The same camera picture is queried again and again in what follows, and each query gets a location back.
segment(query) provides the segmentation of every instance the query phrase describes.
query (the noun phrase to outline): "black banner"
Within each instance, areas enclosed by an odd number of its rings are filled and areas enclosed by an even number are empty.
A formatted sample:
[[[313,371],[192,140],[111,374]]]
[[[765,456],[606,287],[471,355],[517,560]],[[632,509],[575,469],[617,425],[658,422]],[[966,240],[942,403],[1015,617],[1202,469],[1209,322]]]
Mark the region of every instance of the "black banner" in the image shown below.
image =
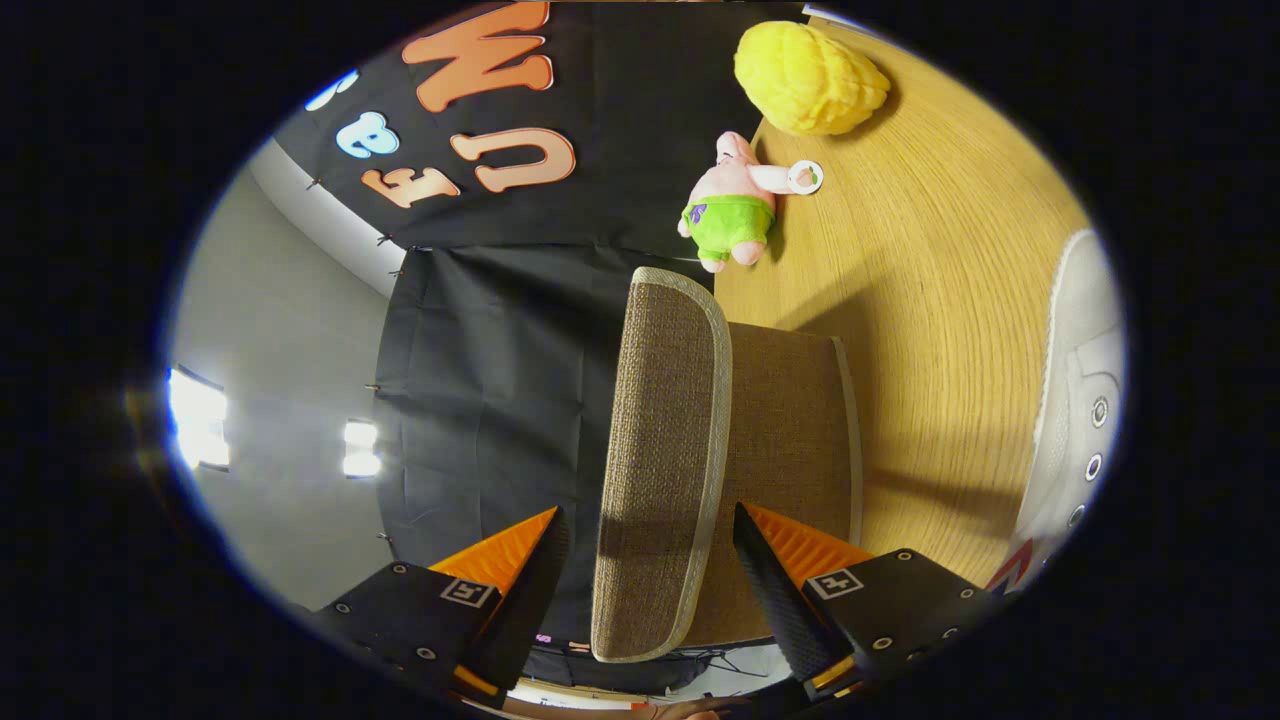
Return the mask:
[[[512,5],[524,6],[521,15],[509,14]],[[801,5],[552,3],[545,22],[531,29],[497,31],[488,40],[476,31],[520,24],[522,18],[532,26],[530,12],[541,5],[489,4],[407,37],[356,68],[355,82],[332,92],[323,106],[300,109],[276,140],[339,201],[404,249],[553,243],[692,258],[692,241],[676,233],[689,191],[714,163],[721,132],[750,138],[760,120],[733,78],[739,37],[759,22],[801,19]],[[462,27],[467,20],[481,26]],[[463,50],[460,59],[406,61],[407,46],[429,36],[438,41],[443,33],[454,33],[448,37]],[[509,36],[545,42],[525,42],[530,49],[521,53],[521,42],[512,44]],[[477,69],[476,53],[480,60],[515,55],[483,73],[486,65]],[[429,81],[434,83],[429,92],[438,96],[442,85],[461,83],[463,90],[495,81],[540,85],[539,55],[550,61],[552,83],[545,90],[517,85],[476,91],[448,100],[439,111],[428,110],[419,99],[420,86]],[[476,168],[540,163],[544,152],[517,146],[467,160],[451,145],[457,135],[470,138],[521,128],[552,131],[572,145],[575,164],[567,177],[493,192]],[[344,150],[339,132],[343,145],[367,158]],[[367,147],[356,145],[361,137],[369,138]],[[422,197],[406,209],[362,182],[369,170],[385,178],[408,169],[407,186],[410,177],[421,179],[428,168],[458,195]],[[397,192],[390,178],[384,186]],[[410,192],[404,186],[398,192],[413,195],[424,187]]]

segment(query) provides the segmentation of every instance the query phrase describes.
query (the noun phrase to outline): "white ring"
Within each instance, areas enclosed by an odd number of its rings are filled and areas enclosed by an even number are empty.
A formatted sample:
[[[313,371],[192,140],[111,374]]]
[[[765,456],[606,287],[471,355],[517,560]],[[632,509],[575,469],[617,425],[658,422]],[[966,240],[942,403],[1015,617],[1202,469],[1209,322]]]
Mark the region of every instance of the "white ring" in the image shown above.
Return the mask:
[[[800,173],[805,170],[812,170],[813,174],[810,176],[810,179],[813,181],[813,184],[800,184]],[[787,170],[787,187],[790,187],[791,192],[796,195],[813,195],[814,192],[818,192],[819,187],[822,187],[824,177],[826,173],[822,172],[822,165],[814,163],[813,160],[800,160],[795,165],[791,165],[791,169]]]

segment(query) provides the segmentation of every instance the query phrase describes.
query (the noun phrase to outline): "sneaker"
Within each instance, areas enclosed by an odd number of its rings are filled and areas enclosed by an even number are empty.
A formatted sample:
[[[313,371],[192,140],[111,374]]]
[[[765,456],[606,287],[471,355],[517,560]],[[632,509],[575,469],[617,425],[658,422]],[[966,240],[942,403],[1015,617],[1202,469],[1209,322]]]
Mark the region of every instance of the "sneaker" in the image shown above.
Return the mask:
[[[1083,229],[1066,241],[1053,275],[1030,479],[1012,552],[988,591],[1025,588],[1079,527],[1106,475],[1124,387],[1119,287],[1097,234]]]

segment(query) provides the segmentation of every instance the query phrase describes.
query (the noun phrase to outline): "pink plush toy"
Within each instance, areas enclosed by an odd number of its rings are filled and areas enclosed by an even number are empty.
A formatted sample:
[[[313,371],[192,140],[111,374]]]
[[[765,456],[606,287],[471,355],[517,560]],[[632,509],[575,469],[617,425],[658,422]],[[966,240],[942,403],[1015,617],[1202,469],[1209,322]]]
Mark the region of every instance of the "pink plush toy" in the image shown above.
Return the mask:
[[[817,163],[762,165],[736,132],[719,136],[716,151],[716,167],[694,186],[676,225],[681,236],[694,238],[698,259],[712,273],[723,270],[730,255],[744,265],[760,259],[773,225],[774,195],[809,195],[822,184]]]

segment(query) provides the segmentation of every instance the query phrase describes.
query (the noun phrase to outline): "chair backrest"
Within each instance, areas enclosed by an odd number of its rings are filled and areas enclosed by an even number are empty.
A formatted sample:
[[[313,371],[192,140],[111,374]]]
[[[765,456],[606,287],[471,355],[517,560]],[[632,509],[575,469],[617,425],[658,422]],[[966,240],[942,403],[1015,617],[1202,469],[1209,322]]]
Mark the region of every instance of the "chair backrest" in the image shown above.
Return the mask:
[[[721,505],[732,354],[705,288],[666,270],[632,277],[600,505],[591,652],[664,655],[689,632]]]
[[[637,270],[600,509],[595,657],[768,637],[732,546],[733,503],[856,542],[851,405],[832,338],[727,323],[698,283]]]

